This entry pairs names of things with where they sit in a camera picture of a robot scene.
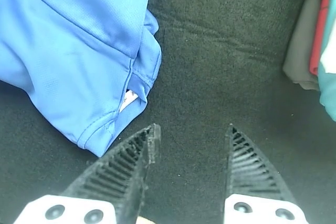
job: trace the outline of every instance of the folded clothing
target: folded clothing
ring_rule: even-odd
[[[282,68],[304,89],[319,89],[317,77],[309,72],[309,60],[320,4],[321,0],[304,0]]]
[[[0,80],[25,90],[62,134],[102,156],[145,109],[158,75],[159,26],[147,4],[0,0]]]
[[[316,31],[315,31],[313,47],[311,49],[309,71],[315,76],[317,76],[318,74],[318,65],[320,62],[323,32],[324,32],[324,26],[326,24],[325,20],[328,15],[329,1],[330,0],[321,1],[319,17],[318,17],[317,24],[316,24]]]
[[[336,121],[336,0],[330,0],[321,46],[318,79],[321,90],[320,103]]]

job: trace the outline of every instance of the white label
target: white label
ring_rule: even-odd
[[[129,90],[126,92],[125,97],[124,97],[124,101],[121,104],[120,110],[119,112],[123,111],[128,105],[130,105],[132,102],[134,102],[136,100],[136,98],[138,98],[139,96],[134,93],[134,91]]]

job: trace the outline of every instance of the black carpet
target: black carpet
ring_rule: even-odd
[[[310,224],[336,219],[336,123],[283,76],[303,0],[150,0],[163,49],[149,105],[121,138],[162,127],[162,163],[143,215],[157,224],[219,224],[223,138],[234,123],[269,157]],[[95,157],[69,143],[27,95],[0,83],[0,221],[61,192]]]

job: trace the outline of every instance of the red fabric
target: red fabric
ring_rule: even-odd
[[[321,46],[322,46],[322,40],[323,40],[324,26],[326,24],[325,20],[328,15],[329,1],[330,0],[321,1],[319,16],[318,16],[318,20],[316,24],[314,42],[313,42],[313,47],[312,47],[311,56],[310,56],[309,71],[312,74],[315,74],[316,76],[317,76],[318,65],[319,65],[320,57],[321,57]]]

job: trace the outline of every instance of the blue shirt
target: blue shirt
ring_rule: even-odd
[[[102,156],[147,105],[161,64],[148,0],[0,0],[0,80]],[[137,98],[123,110],[127,90]]]

